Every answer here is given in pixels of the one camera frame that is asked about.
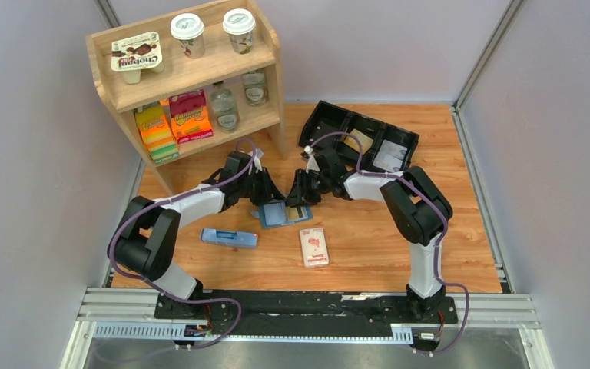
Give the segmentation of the blue leather card holder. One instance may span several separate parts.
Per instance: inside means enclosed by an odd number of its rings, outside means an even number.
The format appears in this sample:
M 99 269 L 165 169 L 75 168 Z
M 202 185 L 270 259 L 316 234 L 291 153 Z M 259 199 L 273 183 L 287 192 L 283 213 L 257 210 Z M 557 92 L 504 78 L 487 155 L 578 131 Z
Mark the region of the blue leather card holder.
M 288 226 L 299 222 L 288 222 L 286 216 L 285 201 L 274 201 L 269 204 L 260 206 L 257 210 L 252 210 L 250 213 L 259 220 L 263 229 L 278 228 Z M 313 213 L 309 207 L 310 219 L 313 218 Z

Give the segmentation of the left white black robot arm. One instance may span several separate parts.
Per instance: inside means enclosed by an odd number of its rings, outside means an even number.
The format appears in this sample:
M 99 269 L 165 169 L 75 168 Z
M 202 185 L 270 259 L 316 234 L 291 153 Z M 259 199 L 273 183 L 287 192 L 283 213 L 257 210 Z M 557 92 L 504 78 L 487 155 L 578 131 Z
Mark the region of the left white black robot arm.
M 171 296 L 183 317 L 199 316 L 204 298 L 195 291 L 201 283 L 174 261 L 178 232 L 242 198 L 261 206 L 284 196 L 260 160 L 241 151 L 231 152 L 222 168 L 189 191 L 169 198 L 133 198 L 108 245 L 111 266 Z

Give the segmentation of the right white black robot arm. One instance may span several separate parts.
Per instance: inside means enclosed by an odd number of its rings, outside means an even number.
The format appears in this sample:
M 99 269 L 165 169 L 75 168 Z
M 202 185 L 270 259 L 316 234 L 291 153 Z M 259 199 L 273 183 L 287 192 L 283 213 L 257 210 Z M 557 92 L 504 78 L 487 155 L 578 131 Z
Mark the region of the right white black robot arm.
M 406 292 L 409 315 L 428 321 L 446 290 L 440 281 L 439 256 L 453 210 L 428 174 L 418 166 L 399 172 L 371 172 L 346 168 L 333 149 L 315 153 L 305 147 L 307 166 L 296 171 L 287 196 L 289 207 L 315 205 L 324 194 L 347 201 L 386 204 L 400 234 L 410 244 L 411 276 Z

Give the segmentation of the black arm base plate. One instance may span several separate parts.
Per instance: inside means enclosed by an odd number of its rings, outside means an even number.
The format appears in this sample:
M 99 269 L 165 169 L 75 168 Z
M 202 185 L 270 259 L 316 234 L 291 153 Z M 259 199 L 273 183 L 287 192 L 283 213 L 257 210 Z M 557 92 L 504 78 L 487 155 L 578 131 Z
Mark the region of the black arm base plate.
M 444 297 L 422 314 L 412 311 L 406 295 L 344 294 L 321 291 L 208 290 L 198 300 L 205 306 L 176 302 L 160 296 L 157 319 L 210 323 L 215 334 L 285 337 L 386 337 L 392 324 L 455 324 L 452 298 Z

